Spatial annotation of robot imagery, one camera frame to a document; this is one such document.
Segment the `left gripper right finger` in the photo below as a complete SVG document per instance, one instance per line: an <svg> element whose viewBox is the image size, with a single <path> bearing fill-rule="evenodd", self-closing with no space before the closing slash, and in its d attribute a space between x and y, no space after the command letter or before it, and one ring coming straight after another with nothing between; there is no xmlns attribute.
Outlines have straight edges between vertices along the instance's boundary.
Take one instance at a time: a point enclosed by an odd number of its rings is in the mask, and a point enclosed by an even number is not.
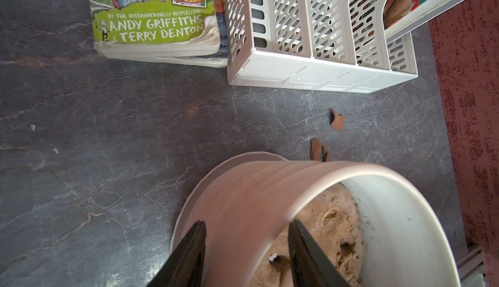
<svg viewBox="0 0 499 287"><path fill-rule="evenodd" d="M288 250L294 286L349 286L297 219L288 227Z"/></svg>

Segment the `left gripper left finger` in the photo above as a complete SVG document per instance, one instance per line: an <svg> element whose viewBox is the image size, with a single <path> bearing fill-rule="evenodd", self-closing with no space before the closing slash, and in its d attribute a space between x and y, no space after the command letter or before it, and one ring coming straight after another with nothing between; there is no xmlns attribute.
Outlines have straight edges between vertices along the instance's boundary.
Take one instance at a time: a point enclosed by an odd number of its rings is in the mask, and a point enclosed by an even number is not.
<svg viewBox="0 0 499 287"><path fill-rule="evenodd" d="M206 236L205 222L194 223L147 287L201 286Z"/></svg>

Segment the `white ceramic pot with mud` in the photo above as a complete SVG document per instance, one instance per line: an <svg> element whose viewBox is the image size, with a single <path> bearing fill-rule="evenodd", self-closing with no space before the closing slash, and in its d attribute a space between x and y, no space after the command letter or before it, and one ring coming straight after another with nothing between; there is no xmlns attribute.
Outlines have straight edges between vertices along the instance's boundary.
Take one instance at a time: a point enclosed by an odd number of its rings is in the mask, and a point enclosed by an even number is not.
<svg viewBox="0 0 499 287"><path fill-rule="evenodd" d="M450 244L429 203L403 176L377 164L292 161L267 152L234 156L189 195L171 247L204 221L203 285L247 286L279 233L338 183L360 211L365 286L459 286Z"/></svg>

